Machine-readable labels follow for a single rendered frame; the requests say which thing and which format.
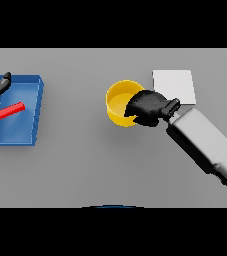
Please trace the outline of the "dark right robot hand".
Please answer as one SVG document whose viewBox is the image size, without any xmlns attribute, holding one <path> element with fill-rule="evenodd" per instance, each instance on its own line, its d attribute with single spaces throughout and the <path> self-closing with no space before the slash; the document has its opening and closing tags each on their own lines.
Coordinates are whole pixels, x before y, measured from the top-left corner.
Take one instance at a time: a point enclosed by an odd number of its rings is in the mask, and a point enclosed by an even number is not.
<svg viewBox="0 0 227 256">
<path fill-rule="evenodd" d="M 180 107 L 178 98 L 168 100 L 158 92 L 141 90 L 129 100 L 124 116 L 134 116 L 139 125 L 156 127 L 159 119 L 168 121 Z"/>
</svg>

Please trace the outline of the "red beaker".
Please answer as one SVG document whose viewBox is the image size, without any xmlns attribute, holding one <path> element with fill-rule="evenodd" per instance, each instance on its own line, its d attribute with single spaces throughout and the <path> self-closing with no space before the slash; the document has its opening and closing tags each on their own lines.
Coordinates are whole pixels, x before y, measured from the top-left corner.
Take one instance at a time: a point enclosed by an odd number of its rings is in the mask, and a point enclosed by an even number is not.
<svg viewBox="0 0 227 256">
<path fill-rule="evenodd" d="M 0 109 L 0 120 L 13 114 L 16 114 L 20 111 L 23 111 L 24 109 L 25 105 L 23 102 L 18 102 L 6 108 Z"/>
</svg>

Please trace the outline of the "yellow bowl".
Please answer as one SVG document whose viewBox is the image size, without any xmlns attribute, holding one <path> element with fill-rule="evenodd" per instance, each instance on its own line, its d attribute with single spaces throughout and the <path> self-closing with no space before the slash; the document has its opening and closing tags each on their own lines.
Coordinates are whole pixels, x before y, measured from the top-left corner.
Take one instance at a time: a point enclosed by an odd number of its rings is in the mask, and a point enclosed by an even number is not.
<svg viewBox="0 0 227 256">
<path fill-rule="evenodd" d="M 107 116 L 117 126 L 132 127 L 135 116 L 125 117 L 129 100 L 144 87 L 133 80 L 120 80 L 110 86 L 105 95 Z"/>
</svg>

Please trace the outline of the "blue tray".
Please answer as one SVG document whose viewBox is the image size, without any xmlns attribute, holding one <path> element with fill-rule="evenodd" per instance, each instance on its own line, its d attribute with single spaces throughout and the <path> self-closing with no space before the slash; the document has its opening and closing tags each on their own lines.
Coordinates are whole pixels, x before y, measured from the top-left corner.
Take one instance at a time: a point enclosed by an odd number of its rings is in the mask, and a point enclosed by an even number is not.
<svg viewBox="0 0 227 256">
<path fill-rule="evenodd" d="M 12 75 L 11 86 L 0 96 L 0 109 L 23 102 L 25 109 L 0 120 L 0 146 L 34 146 L 43 98 L 40 75 Z"/>
</svg>

